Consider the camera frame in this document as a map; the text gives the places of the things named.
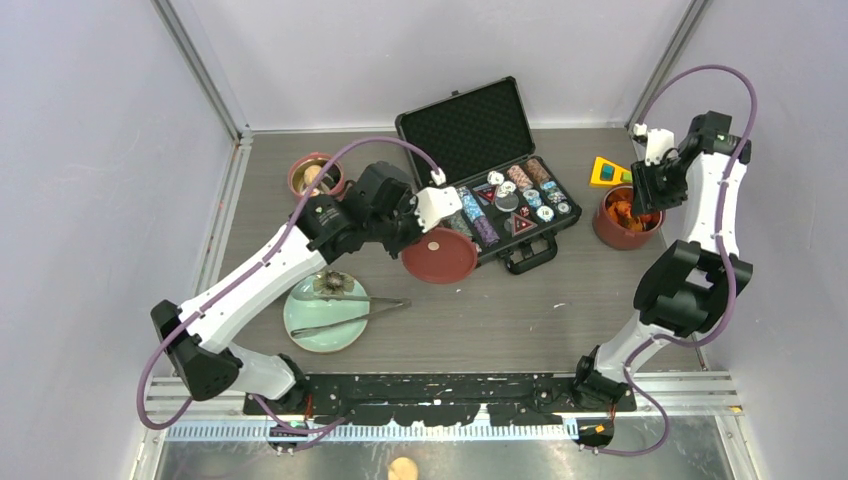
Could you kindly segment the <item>orange food piece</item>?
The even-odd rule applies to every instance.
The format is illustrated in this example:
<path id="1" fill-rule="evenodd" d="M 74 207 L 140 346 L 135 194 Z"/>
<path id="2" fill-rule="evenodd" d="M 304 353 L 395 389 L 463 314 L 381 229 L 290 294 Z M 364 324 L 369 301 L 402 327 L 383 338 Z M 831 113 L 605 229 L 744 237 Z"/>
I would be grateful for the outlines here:
<path id="1" fill-rule="evenodd" d="M 615 190 L 605 200 L 604 210 L 617 225 L 632 232 L 648 232 L 658 227 L 661 214 L 634 214 L 632 199 L 633 194 L 630 189 Z"/>

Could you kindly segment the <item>red steel-lined lunch box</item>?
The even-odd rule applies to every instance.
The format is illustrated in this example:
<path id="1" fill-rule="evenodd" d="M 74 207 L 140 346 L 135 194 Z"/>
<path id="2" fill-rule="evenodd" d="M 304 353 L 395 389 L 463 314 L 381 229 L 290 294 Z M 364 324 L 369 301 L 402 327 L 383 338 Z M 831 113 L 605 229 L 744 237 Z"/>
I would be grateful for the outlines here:
<path id="1" fill-rule="evenodd" d="M 592 225 L 596 236 L 618 250 L 635 250 L 654 238 L 665 221 L 663 211 L 634 214 L 631 184 L 610 188 L 602 197 Z"/>

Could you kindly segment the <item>red lunch box with food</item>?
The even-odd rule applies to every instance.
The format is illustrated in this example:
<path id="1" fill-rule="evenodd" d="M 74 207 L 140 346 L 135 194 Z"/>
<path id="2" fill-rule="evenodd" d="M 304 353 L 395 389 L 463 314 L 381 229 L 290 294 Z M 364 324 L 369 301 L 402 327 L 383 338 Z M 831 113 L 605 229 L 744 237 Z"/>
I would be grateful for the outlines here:
<path id="1" fill-rule="evenodd" d="M 297 199 L 304 196 L 307 188 L 317 179 L 330 159 L 330 154 L 313 152 L 294 163 L 289 170 L 288 185 Z M 344 171 L 340 164 L 336 163 L 323 175 L 311 196 L 327 194 L 340 199 L 345 190 L 345 182 Z"/>

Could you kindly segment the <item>metal tongs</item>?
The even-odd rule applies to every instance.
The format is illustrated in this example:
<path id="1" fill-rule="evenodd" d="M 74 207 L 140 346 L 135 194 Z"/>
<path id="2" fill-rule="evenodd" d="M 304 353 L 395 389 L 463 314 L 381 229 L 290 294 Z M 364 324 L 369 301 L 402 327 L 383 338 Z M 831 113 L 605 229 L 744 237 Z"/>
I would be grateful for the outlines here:
<path id="1" fill-rule="evenodd" d="M 293 340 L 305 339 L 347 325 L 365 326 L 390 310 L 410 305 L 408 298 L 293 294 L 284 307 L 284 323 Z"/>

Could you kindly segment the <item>light green ceramic plate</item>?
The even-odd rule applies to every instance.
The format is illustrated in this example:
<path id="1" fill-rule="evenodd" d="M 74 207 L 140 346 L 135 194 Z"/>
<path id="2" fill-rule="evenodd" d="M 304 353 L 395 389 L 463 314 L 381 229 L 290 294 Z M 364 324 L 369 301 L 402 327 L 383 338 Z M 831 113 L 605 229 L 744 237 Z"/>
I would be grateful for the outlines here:
<path id="1" fill-rule="evenodd" d="M 300 281 L 286 298 L 284 328 L 299 347 L 313 353 L 335 353 L 349 347 L 365 331 L 370 303 L 363 286 L 342 274 L 342 286 L 327 288 L 322 274 Z"/>

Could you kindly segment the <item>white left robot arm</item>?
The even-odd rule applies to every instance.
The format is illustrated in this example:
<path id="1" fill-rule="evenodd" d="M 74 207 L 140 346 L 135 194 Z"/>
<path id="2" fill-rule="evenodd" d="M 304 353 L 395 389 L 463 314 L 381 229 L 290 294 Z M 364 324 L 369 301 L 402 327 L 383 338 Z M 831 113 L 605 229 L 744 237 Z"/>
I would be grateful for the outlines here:
<path id="1" fill-rule="evenodd" d="M 341 198 L 303 197 L 279 231 L 255 254 L 198 296 L 163 300 L 151 318 L 166 354 L 194 401 L 227 390 L 259 395 L 280 412 L 298 412 L 307 398 L 302 372 L 283 355 L 239 347 L 235 336 L 304 278 L 366 243 L 391 257 L 462 208 L 452 186 L 416 191 L 386 163 L 369 165 Z"/>

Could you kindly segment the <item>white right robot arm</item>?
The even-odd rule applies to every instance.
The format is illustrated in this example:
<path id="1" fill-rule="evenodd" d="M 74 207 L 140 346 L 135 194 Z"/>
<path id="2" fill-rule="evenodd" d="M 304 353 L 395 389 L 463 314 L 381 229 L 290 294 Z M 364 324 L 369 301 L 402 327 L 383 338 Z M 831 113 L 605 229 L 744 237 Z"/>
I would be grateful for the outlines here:
<path id="1" fill-rule="evenodd" d="M 579 408 L 613 407 L 631 393 L 629 376 L 666 345 L 720 332 L 751 280 L 753 266 L 740 259 L 735 238 L 751 143 L 731 134 L 731 123 L 731 116 L 708 111 L 693 118 L 680 143 L 668 130 L 634 126 L 632 136 L 646 151 L 631 166 L 632 214 L 685 205 L 684 233 L 643 275 L 625 326 L 580 359 L 570 385 Z"/>

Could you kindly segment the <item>yellow triangular toy block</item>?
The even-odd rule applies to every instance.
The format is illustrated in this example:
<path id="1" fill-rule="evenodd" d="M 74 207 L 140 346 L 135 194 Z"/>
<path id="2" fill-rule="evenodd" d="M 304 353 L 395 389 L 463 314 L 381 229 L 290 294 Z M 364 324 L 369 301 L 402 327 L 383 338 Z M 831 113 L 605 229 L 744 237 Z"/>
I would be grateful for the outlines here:
<path id="1" fill-rule="evenodd" d="M 589 186 L 593 188 L 613 187 L 632 182 L 632 173 L 604 157 L 596 156 L 589 177 Z"/>

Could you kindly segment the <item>black poker chip case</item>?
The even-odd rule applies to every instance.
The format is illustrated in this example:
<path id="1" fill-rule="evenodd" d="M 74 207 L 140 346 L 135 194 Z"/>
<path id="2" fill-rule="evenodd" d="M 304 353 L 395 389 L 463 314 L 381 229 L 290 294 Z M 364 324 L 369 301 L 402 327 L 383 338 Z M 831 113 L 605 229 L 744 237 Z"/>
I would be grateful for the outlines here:
<path id="1" fill-rule="evenodd" d="M 557 234 L 582 209 L 537 155 L 514 77 L 455 91 L 394 125 L 457 189 L 463 205 L 444 225 L 472 242 L 480 264 L 497 260 L 519 275 L 557 256 Z"/>

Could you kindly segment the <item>round beige object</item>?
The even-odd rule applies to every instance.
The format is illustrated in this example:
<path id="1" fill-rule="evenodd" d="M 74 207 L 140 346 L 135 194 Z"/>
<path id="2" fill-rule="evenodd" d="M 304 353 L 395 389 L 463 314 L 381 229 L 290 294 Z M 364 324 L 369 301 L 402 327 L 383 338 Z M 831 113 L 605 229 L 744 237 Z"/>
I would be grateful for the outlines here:
<path id="1" fill-rule="evenodd" d="M 419 468 L 415 461 L 408 457 L 398 457 L 388 465 L 388 480 L 418 480 Z"/>

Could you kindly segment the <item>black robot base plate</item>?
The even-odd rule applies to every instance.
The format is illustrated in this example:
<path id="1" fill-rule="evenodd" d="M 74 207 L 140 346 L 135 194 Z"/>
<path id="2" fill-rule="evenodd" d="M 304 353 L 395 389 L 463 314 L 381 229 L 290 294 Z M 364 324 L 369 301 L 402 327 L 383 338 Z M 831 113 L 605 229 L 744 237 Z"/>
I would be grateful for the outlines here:
<path id="1" fill-rule="evenodd" d="M 572 386 L 571 374 L 554 373 L 312 374 L 265 404 L 320 426 L 338 418 L 357 426 L 466 426 L 481 413 L 494 426 L 554 425 L 567 414 L 612 411 Z"/>

